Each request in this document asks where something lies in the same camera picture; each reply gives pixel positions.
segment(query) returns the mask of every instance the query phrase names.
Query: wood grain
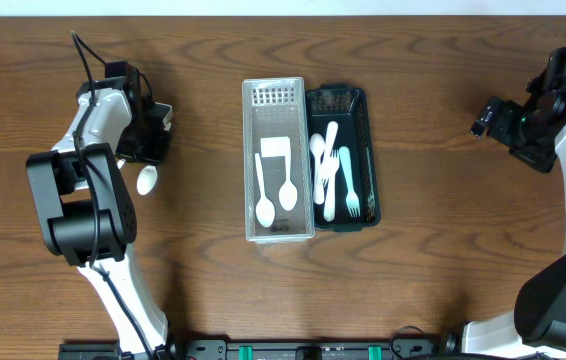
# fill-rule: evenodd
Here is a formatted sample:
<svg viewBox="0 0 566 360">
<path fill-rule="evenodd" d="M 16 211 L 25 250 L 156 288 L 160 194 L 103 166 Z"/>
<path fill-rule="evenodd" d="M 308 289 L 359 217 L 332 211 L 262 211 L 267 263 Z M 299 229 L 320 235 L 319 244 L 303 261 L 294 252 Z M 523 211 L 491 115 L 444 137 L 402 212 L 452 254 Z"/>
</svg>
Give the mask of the wood grain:
<svg viewBox="0 0 566 360">
<path fill-rule="evenodd" d="M 76 30 L 175 106 L 158 189 L 134 191 L 151 291 L 179 334 L 385 338 L 512 308 L 560 254 L 560 168 L 541 175 L 467 133 L 491 95 L 566 45 L 565 17 L 0 19 L 0 359 L 114 339 L 94 290 L 43 244 L 25 160 L 77 110 Z M 91 61 L 93 68 L 97 64 Z M 303 244 L 245 241 L 241 82 L 302 76 L 368 94 L 383 220 Z M 123 173 L 134 188 L 140 167 Z"/>
</svg>

